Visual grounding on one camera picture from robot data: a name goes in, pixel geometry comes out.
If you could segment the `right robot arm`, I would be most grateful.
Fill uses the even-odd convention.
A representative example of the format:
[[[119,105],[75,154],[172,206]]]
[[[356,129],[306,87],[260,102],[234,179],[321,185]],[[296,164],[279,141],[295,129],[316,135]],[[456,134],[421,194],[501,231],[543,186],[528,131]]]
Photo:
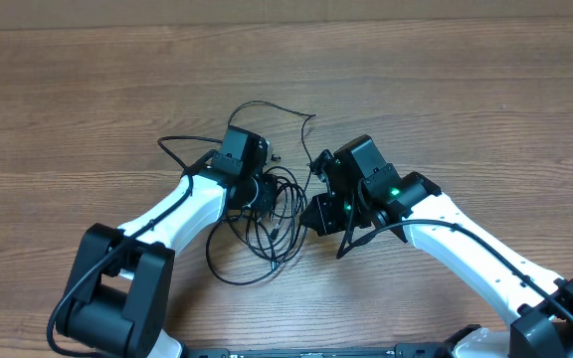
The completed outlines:
[[[395,356],[573,357],[573,277],[512,250],[423,174],[400,176],[368,135],[322,151],[309,170],[326,190],[300,222],[319,236],[342,234],[338,258],[390,231],[451,270],[506,326],[469,325],[443,343],[398,344]]]

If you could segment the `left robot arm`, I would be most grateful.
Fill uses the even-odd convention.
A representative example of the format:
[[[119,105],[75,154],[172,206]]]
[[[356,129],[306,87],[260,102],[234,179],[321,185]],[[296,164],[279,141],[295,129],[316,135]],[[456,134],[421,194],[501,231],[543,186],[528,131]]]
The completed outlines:
[[[183,164],[177,187],[140,217],[116,228],[94,224],[82,236],[61,300],[46,328],[88,346],[88,357],[181,357],[164,330],[175,258],[227,209],[259,209],[270,192],[263,173],[268,140],[230,125],[218,146]]]

